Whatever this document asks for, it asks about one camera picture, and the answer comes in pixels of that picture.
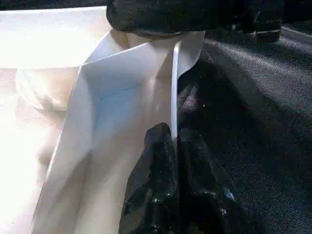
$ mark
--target black fabric surface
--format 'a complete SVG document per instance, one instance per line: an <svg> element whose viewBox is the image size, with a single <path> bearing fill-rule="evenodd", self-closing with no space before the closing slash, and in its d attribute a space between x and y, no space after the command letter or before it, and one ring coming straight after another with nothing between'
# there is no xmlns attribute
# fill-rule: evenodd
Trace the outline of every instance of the black fabric surface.
<svg viewBox="0 0 312 234"><path fill-rule="evenodd" d="M196 129L259 233L312 233L311 22L273 44L206 33L178 81L178 127Z"/></svg>

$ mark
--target black plastic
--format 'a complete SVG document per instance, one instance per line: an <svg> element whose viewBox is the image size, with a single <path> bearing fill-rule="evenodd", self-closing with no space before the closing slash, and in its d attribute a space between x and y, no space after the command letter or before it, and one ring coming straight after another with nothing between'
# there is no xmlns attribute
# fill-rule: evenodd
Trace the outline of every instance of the black plastic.
<svg viewBox="0 0 312 234"><path fill-rule="evenodd" d="M234 20L234 0L111 0L107 19L119 31L176 34L226 26Z"/></svg>
<svg viewBox="0 0 312 234"><path fill-rule="evenodd" d="M177 160L170 129L161 123L145 137L145 149L125 193L120 234L168 234L179 230Z"/></svg>

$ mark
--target black object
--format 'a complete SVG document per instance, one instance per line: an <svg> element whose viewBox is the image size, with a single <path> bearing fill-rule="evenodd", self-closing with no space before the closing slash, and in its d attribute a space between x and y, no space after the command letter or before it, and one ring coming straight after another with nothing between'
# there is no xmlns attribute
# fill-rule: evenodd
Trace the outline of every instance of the black object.
<svg viewBox="0 0 312 234"><path fill-rule="evenodd" d="M183 229L196 225L204 234L254 233L231 179L211 159L198 131L179 131L178 153Z"/></svg>
<svg viewBox="0 0 312 234"><path fill-rule="evenodd" d="M228 27L275 41L281 23L312 19L308 0L109 0L107 19L119 31L174 35Z"/></svg>
<svg viewBox="0 0 312 234"><path fill-rule="evenodd" d="M142 156L128 179L119 233L178 233L178 168L168 125L151 128L144 142Z"/></svg>
<svg viewBox="0 0 312 234"><path fill-rule="evenodd" d="M178 127L197 130L261 234L312 233L312 21L276 43L207 31L178 80Z"/></svg>

